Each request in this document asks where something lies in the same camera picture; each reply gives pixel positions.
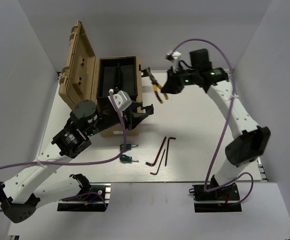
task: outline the tan case lid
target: tan case lid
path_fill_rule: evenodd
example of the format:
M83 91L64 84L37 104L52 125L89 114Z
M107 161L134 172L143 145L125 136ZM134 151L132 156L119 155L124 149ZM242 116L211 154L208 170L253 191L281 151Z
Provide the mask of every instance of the tan case lid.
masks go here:
M82 100L93 100L97 91L96 56L84 26L78 21L71 29L69 53L60 78L59 95L73 110Z

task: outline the green screwdriver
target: green screwdriver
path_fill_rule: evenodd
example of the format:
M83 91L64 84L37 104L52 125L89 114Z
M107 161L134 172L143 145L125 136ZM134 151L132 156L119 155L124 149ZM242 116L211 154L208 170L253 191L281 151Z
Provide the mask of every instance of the green screwdriver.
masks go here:
M123 147L124 147L124 145L123 144L120 144L120 151L123 149ZM138 147L138 145L131 145L130 143L129 144L126 144L126 151L127 150L130 150L130 149L132 149L132 148L136 148L136 147Z
M133 158L131 156L127 156L127 155L124 155L122 154L119 158L119 160L122 162L122 163L131 163L131 162L134 162L134 163L139 163L138 160L133 160Z

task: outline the open case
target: open case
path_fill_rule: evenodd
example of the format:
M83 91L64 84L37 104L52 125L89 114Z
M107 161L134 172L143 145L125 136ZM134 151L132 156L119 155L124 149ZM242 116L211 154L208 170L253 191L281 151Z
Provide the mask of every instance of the open case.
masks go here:
M59 95L73 110L79 102L92 100L100 111L109 103L108 90L118 88L128 93L131 100L142 102L140 59L136 56L96 58L80 21L71 30L70 48L60 78ZM128 131L139 133L138 127ZM115 125L100 132L103 137L122 135Z

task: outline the allen key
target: allen key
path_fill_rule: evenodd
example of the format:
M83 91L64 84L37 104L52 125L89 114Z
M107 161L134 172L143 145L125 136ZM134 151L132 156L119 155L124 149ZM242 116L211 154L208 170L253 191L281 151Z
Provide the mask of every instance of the allen key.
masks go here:
M163 158L164 158L164 155L165 155L165 151L166 151L166 149L164 149L163 156L161 156L161 160L160 160L160 163L158 165L157 172L156 173L151 172L150 174L152 174L152 175L157 175L158 174L159 169L160 169L161 162L163 161Z
M159 155L160 155L160 152L161 152L161 150L163 149L164 144L165 144L165 142L166 142L166 139L167 139L167 137L164 137L164 140L163 140L163 142L162 142L162 144L161 144L161 146L160 146L160 149L159 149L159 151L158 151L158 154L157 154L157 156L156 156L155 161L154 161L153 163L146 162L146 165L151 166L151 167L153 167L153 166L156 165L156 163L157 163L157 161L158 161L158 158L159 158Z
M168 138L168 141L167 141L167 152L166 152L166 159L165 159L165 167L167 166L167 158L168 158L168 150L169 150L169 140L171 140L171 139L176 140L175 137Z

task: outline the pliers with yellow handle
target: pliers with yellow handle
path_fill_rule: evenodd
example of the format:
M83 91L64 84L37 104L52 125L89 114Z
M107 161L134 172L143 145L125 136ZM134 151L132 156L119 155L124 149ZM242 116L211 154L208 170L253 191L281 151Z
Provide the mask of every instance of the pliers with yellow handle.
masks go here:
M150 69L146 68L145 71L149 75L149 78L151 80L151 84L153 84L154 92L155 92L155 95L156 95L158 101L161 104L163 104L164 103L163 100L158 95L158 89L161 90L163 87L158 83L158 81L156 80L156 78L154 77L154 75L151 73ZM166 100L168 100L168 95L166 93L164 93L164 97L165 97Z

